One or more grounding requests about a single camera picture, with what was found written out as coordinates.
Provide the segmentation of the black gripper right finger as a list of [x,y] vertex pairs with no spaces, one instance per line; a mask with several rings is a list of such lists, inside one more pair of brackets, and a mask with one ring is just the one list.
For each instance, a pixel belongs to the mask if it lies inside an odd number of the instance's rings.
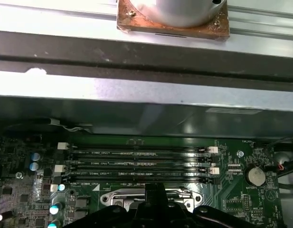
[[165,186],[156,184],[156,208],[164,228],[265,228],[227,214],[210,206],[201,205],[192,212],[168,200]]

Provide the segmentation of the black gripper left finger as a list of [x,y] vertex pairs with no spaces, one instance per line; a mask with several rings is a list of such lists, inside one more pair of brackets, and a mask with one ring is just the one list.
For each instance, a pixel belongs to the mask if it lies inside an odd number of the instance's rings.
[[127,211],[122,206],[112,205],[91,213],[70,224],[69,228],[148,228],[146,222],[136,220],[138,210]]

